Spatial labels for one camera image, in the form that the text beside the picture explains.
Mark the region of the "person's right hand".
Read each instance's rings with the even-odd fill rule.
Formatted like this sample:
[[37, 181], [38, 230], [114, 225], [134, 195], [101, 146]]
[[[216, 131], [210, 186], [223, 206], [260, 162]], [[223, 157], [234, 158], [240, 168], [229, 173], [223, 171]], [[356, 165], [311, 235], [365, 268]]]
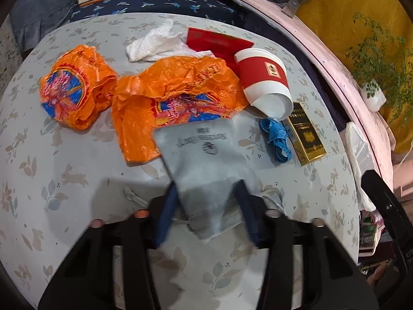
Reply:
[[383, 262], [376, 268], [374, 273], [367, 278], [368, 285], [375, 285], [386, 273], [389, 262]]

